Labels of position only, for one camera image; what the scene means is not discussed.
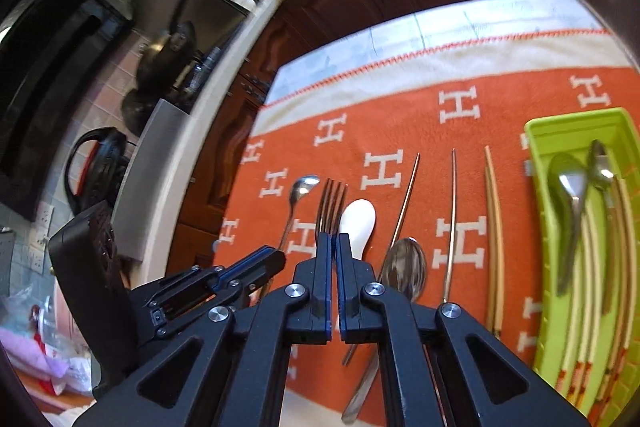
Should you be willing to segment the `black wok pan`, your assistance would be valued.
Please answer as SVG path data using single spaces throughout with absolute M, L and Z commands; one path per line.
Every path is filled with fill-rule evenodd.
M 168 28 L 142 53 L 136 81 L 141 98 L 161 98 L 171 88 L 180 72 L 191 62 L 196 51 L 196 31 L 190 20 L 180 17 L 189 0 L 178 0 Z

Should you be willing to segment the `bamboo chopstick red striped end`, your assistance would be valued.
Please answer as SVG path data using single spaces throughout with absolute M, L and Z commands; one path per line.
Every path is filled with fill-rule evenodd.
M 582 231 L 570 286 L 570 315 L 555 389 L 580 407 L 588 385 L 598 340 L 602 299 L 600 242 L 590 206 L 582 216 Z

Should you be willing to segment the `steel chopstick ridged end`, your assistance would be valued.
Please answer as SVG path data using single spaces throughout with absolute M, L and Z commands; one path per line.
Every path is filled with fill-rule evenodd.
M 447 251 L 447 265 L 444 286 L 442 286 L 442 303 L 448 303 L 451 291 L 452 272 L 454 272 L 454 252 L 457 242 L 457 214 L 458 214 L 458 162 L 457 151 L 451 150 L 451 200 L 450 200 L 450 230 Z

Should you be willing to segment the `white ceramic soup spoon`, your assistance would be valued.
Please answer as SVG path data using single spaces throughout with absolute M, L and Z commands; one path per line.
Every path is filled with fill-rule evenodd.
M 344 209 L 338 231 L 348 235 L 354 259 L 362 259 L 373 233 L 375 220 L 376 212 L 370 200 L 356 199 Z

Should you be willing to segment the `steel fork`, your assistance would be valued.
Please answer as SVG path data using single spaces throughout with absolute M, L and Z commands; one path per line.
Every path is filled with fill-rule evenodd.
M 316 235 L 320 233 L 332 235 L 338 232 L 347 191 L 346 183 L 332 179 L 324 182 L 317 211 Z

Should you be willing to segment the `black electric kettle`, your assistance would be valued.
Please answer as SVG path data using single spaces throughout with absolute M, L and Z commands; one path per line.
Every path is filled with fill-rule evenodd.
M 78 150 L 89 142 L 93 143 L 93 148 L 81 168 L 77 188 L 73 190 L 70 167 Z M 115 127 L 91 129 L 74 143 L 64 169 L 64 191 L 74 216 L 98 202 L 106 202 L 109 210 L 114 209 L 129 165 L 128 144 L 126 134 Z

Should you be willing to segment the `small steel teaspoon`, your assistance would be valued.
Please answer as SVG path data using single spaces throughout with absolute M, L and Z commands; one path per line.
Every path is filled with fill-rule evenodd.
M 599 140 L 590 144 L 588 156 L 589 182 L 600 193 L 605 211 L 605 258 L 602 296 L 602 314 L 611 311 L 615 281 L 615 205 L 613 200 L 614 171 L 608 152 Z

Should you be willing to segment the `orange H-pattern cloth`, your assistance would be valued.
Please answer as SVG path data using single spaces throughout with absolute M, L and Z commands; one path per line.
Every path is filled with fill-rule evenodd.
M 273 283 L 292 280 L 297 263 L 316 253 L 322 192 L 315 188 L 296 206 L 288 192 L 297 178 L 315 174 L 348 185 L 345 205 L 372 202 L 375 227 L 362 259 L 380 269 L 420 153 L 398 237 L 412 237 L 422 247 L 426 282 L 418 301 L 435 308 L 442 303 L 447 265 L 455 148 L 457 242 L 449 300 L 485 326 L 488 145 L 503 226 L 506 289 L 499 340 L 535 371 L 542 256 L 525 126 L 610 108 L 625 109 L 639 133 L 638 69 L 605 29 L 465 40 L 319 79 L 302 62 L 292 63 L 282 68 L 257 114 L 214 260 L 232 265 L 260 246 L 280 246 L 286 265 Z

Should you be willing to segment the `large steel serving spoon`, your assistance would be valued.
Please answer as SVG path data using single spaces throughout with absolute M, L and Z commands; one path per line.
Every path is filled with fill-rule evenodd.
M 573 280 L 582 213 L 588 192 L 588 174 L 577 158 L 562 152 L 551 158 L 547 181 L 560 227 L 556 295 L 564 296 Z

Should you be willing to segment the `steel tablespoon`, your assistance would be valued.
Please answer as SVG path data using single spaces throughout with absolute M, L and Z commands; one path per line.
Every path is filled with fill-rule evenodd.
M 382 271 L 381 283 L 397 289 L 410 301 L 416 301 L 423 293 L 425 282 L 426 261 L 423 249 L 412 237 L 399 239 L 390 248 L 390 259 Z M 358 418 L 379 368 L 378 351 L 374 350 L 352 399 L 343 411 L 341 420 L 345 425 L 352 425 Z

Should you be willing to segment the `lime green utensil tray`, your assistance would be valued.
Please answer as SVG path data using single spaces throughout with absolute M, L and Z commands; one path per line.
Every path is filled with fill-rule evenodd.
M 529 121 L 542 311 L 535 371 L 593 426 L 639 407 L 639 133 L 622 108 Z

